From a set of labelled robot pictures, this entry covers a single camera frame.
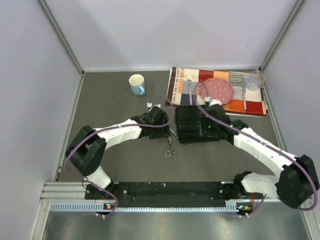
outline striped placemat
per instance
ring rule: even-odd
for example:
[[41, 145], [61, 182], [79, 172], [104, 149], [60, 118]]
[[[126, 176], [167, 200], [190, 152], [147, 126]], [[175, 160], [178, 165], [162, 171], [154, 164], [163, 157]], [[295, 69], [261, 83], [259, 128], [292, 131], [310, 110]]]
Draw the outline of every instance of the striped placemat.
[[183, 67], [172, 67], [167, 89], [167, 98], [172, 101], [175, 107], [190, 106], [189, 85], [187, 83], [187, 75], [191, 75], [192, 89], [192, 105], [204, 104], [201, 96], [201, 84], [198, 85], [196, 93], [194, 89], [197, 83], [203, 83], [210, 78], [218, 78], [228, 81], [234, 90], [233, 99], [223, 105], [223, 109], [229, 113], [258, 115], [264, 116], [268, 114], [268, 107], [265, 101], [265, 93], [263, 86], [255, 91], [246, 89], [246, 109], [244, 108], [243, 98], [243, 79], [245, 72], [221, 71], [221, 70], [202, 70]]

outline wall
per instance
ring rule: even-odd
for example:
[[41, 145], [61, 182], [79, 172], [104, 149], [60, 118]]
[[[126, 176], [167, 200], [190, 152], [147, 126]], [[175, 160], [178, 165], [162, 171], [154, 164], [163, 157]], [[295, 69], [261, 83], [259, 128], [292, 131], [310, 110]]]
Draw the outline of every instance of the wall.
[[314, 161], [320, 178], [320, 1], [308, 0], [266, 68], [288, 150]]
[[82, 68], [260, 66], [293, 0], [46, 0]]
[[0, 6], [0, 239], [22, 240], [57, 169], [80, 77], [35, 0]]

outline pink plate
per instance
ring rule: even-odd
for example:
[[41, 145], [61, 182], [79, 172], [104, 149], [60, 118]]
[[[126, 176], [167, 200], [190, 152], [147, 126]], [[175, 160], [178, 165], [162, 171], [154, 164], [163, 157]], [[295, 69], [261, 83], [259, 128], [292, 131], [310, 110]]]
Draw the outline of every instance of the pink plate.
[[220, 78], [207, 79], [203, 82], [200, 91], [203, 98], [207, 97], [208, 94], [211, 99], [218, 99], [222, 104], [227, 104], [234, 96], [232, 85]]

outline scissors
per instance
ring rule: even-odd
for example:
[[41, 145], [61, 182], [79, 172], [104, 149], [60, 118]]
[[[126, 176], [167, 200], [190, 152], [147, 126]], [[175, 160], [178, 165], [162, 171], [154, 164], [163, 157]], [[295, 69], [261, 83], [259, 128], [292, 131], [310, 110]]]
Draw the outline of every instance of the scissors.
[[[176, 139], [178, 139], [179, 141], [179, 137], [178, 134], [176, 134], [171, 128], [170, 128], [170, 132], [176, 137]], [[186, 149], [186, 145], [185, 144], [181, 144], [180, 143], [180, 147], [182, 147], [183, 149]]]
[[174, 160], [177, 161], [176, 156], [177, 153], [174, 151], [174, 149], [172, 148], [172, 143], [171, 143], [171, 137], [168, 137], [168, 142], [169, 142], [169, 149], [168, 151], [165, 152], [165, 156], [168, 157], [173, 157]]

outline fork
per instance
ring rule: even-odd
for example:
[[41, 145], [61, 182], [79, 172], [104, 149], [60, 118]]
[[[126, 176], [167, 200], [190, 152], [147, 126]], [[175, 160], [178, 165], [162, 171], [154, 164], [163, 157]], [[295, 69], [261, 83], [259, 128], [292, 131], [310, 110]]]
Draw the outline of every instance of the fork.
[[188, 83], [188, 87], [189, 87], [189, 100], [190, 100], [190, 106], [192, 105], [192, 91], [191, 91], [191, 82], [192, 82], [192, 78], [191, 75], [188, 74], [186, 76], [186, 81]]

